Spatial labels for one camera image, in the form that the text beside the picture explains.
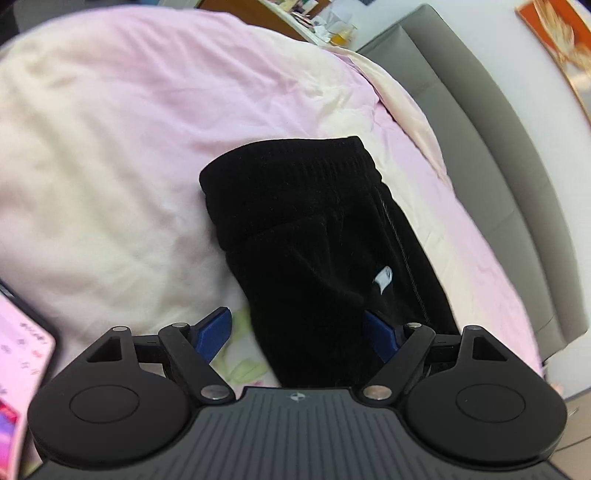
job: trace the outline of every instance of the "gray headboard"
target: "gray headboard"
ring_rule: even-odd
[[[387,70],[423,109],[457,198],[521,296],[542,358],[585,333],[577,262],[556,194],[482,64],[429,5],[359,53]]]

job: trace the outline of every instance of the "smartphone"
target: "smartphone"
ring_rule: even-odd
[[[29,403],[57,345],[57,331],[0,281],[0,480],[18,479]]]

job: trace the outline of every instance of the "logo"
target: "logo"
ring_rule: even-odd
[[[303,393],[300,393],[300,392],[298,392],[298,393],[292,393],[292,394],[290,395],[290,398],[291,398],[291,399],[292,399],[294,402],[296,402],[296,403],[299,403],[299,402],[301,402],[301,401],[305,400],[307,397],[306,397],[306,396],[305,396]]]

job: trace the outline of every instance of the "painting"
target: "painting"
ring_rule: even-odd
[[[518,15],[545,45],[591,121],[591,31],[568,0],[532,0]]]

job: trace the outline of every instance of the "blanket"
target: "blanket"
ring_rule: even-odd
[[[235,332],[214,366],[237,390],[276,385],[199,173],[249,142],[351,135],[406,214],[460,330],[484,326],[540,373],[524,307],[403,88],[357,54],[228,14],[95,10],[0,50],[0,275],[60,329],[60,366],[113,325],[155,333],[225,305]]]

